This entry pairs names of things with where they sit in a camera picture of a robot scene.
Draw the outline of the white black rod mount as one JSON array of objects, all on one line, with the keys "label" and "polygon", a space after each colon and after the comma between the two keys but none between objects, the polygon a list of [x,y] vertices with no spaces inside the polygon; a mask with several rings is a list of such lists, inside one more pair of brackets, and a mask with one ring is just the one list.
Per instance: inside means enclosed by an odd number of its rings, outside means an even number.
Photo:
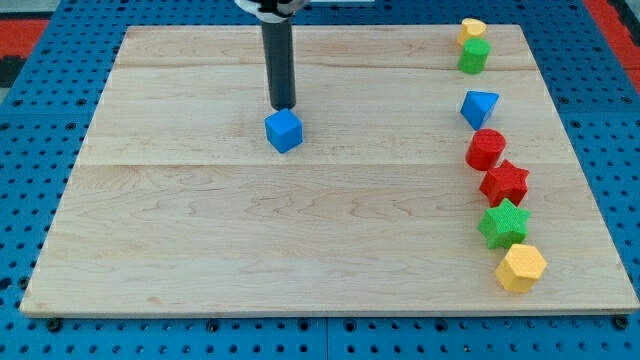
[{"label": "white black rod mount", "polygon": [[310,0],[234,0],[243,11],[265,23],[282,23],[310,4]]}]

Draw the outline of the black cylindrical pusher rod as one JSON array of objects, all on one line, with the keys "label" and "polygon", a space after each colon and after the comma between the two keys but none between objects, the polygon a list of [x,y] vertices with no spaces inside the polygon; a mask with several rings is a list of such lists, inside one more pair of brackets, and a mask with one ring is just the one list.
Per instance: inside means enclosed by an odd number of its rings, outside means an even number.
[{"label": "black cylindrical pusher rod", "polygon": [[292,21],[261,23],[270,104],[275,110],[296,105]]}]

